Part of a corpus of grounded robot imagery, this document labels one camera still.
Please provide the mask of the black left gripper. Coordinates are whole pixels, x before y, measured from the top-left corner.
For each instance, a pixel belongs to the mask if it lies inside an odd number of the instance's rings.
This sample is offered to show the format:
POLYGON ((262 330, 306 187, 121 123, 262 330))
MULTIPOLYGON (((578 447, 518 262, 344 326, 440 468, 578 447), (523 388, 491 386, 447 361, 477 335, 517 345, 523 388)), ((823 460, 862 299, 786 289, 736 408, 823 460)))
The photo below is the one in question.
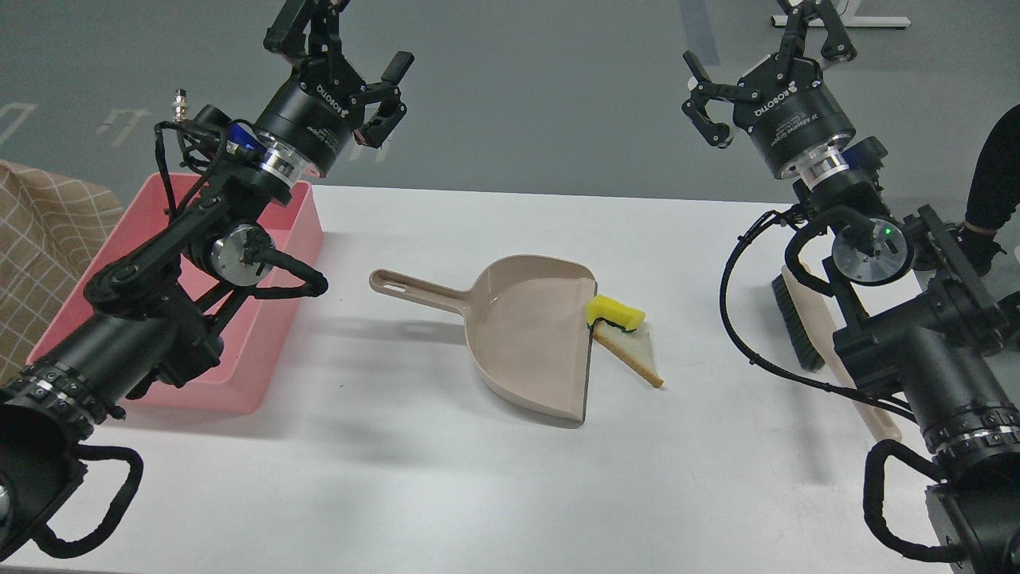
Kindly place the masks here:
POLYGON ((380 80, 367 85, 343 57, 339 16, 346 8, 347 1, 287 1, 265 33, 266 50, 292 72, 255 126, 299 152, 318 178, 327 177, 352 133, 358 145, 378 149, 406 115, 398 83, 414 54, 397 52, 380 80), (355 110, 375 104, 367 120, 355 110))

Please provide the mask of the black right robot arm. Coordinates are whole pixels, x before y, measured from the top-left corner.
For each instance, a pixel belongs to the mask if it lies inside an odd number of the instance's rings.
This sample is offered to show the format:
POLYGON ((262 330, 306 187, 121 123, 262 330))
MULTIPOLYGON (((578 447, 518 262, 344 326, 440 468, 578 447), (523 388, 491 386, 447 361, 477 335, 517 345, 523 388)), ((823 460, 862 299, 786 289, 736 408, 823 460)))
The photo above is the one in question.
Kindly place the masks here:
POLYGON ((737 238, 719 286, 726 334, 769 373, 918 426, 927 454, 883 438, 866 457, 863 516, 879 542, 955 573, 1016 573, 1018 407, 987 357, 1018 331, 1018 299, 994 301, 931 207, 892 217, 877 178, 885 146, 855 140, 824 83, 827 65, 857 55, 842 15, 830 1, 780 7, 787 21, 779 47, 733 85, 711 80, 695 53, 684 54, 692 77, 682 109, 693 127, 709 145, 727 147, 732 127, 711 120, 707 106, 730 103, 732 126, 798 197, 737 238), (773 283, 794 348, 805 355, 811 341, 808 304, 795 291, 833 298, 845 327, 828 340, 848 387, 768 362, 732 326, 728 286, 740 255, 777 224, 794 232, 773 283))

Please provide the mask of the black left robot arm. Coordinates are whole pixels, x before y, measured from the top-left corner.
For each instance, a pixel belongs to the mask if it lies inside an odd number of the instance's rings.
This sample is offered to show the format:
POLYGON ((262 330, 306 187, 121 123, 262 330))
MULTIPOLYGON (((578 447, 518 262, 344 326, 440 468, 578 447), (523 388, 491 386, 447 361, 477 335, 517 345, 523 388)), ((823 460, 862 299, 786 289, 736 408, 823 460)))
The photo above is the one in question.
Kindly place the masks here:
POLYGON ((222 332, 249 299, 320 297, 328 281, 276 248, 258 219, 287 206, 306 174, 323 178, 347 142, 379 148, 406 115, 398 51, 365 81, 343 55, 345 1, 288 1, 265 34, 291 75, 255 121, 207 105, 155 132, 167 226, 84 285, 91 316, 2 385, 2 556, 33 542, 58 559, 112 536, 138 493, 143 460, 91 446, 125 399, 218 366, 222 332))

